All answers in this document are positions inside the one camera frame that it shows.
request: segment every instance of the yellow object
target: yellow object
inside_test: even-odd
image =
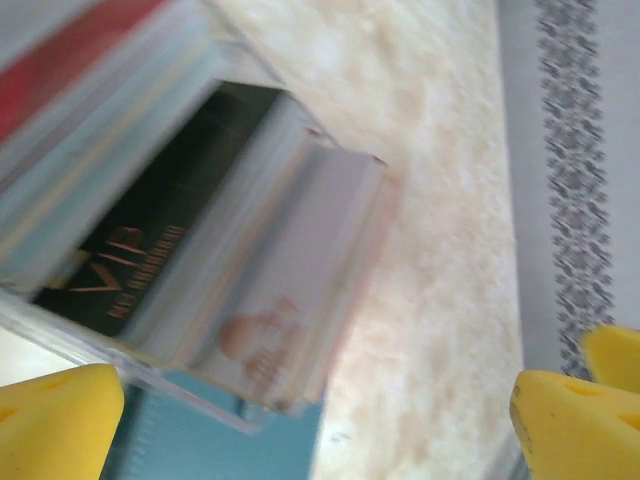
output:
[[[123,406],[111,365],[0,388],[0,479],[97,480]]]
[[[582,344],[598,383],[640,394],[640,332],[603,325],[585,334]]]
[[[534,480],[640,479],[640,395],[531,370],[509,413]]]

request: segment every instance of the teal surface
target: teal surface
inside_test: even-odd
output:
[[[233,403],[225,392],[189,384],[197,389],[224,406]],[[101,479],[306,479],[320,417],[316,406],[300,418],[273,415],[264,430],[248,436],[163,394],[135,388]]]

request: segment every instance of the table surface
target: table surface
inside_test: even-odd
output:
[[[404,186],[330,382],[315,477],[488,478],[522,368],[493,0],[218,3],[344,146]],[[0,384],[69,365],[1,335]]]

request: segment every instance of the black card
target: black card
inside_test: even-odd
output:
[[[119,335],[280,93],[233,83],[219,87],[34,303]]]

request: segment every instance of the gray pattern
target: gray pattern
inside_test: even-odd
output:
[[[589,378],[582,333],[612,323],[595,0],[536,0],[562,371]]]

